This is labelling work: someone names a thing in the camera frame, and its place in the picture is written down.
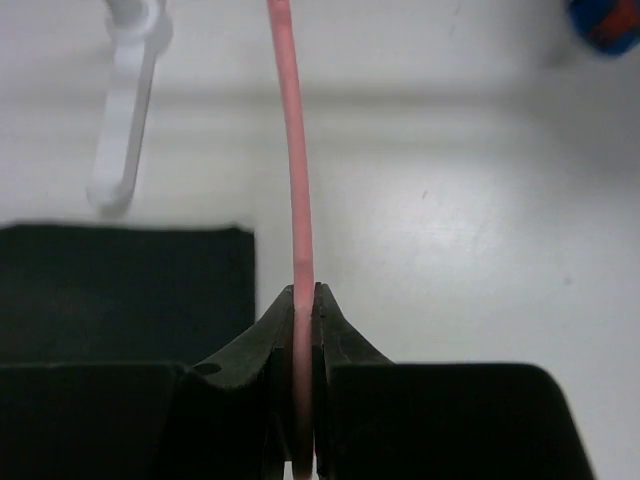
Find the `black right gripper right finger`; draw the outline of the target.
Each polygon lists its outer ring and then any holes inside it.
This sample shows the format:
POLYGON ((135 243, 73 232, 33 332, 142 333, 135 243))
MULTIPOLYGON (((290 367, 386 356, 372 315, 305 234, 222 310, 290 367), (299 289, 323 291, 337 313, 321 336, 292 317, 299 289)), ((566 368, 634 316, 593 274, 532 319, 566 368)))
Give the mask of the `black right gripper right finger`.
POLYGON ((526 363, 395 363, 325 284, 313 308, 323 479, 590 479, 563 391, 526 363))

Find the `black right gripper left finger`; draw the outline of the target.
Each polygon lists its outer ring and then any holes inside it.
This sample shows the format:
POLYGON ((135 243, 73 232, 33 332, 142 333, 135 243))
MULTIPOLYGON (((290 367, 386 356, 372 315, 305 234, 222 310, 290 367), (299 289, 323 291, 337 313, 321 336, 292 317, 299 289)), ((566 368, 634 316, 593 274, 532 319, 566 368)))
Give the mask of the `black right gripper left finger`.
POLYGON ((1 368, 5 479, 279 479, 291 457, 293 291, 194 366, 1 368))

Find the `black trousers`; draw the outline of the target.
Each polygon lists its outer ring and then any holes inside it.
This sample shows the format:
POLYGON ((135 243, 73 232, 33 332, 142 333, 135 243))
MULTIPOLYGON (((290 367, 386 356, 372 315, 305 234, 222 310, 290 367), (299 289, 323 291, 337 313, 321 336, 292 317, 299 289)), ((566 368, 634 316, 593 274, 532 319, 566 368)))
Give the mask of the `black trousers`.
POLYGON ((255 319, 255 240, 223 230, 1 232, 5 362, 194 364, 255 319))

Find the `pink plastic hanger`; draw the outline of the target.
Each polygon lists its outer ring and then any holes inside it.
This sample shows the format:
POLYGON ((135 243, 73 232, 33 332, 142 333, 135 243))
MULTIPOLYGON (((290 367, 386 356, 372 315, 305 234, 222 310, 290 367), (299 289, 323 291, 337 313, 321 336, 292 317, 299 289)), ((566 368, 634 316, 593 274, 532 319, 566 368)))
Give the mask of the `pink plastic hanger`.
POLYGON ((291 4, 267 3, 278 70, 289 155, 292 252, 293 344, 292 388, 296 479, 312 477, 312 310, 314 265, 312 217, 303 108, 295 52, 291 4))

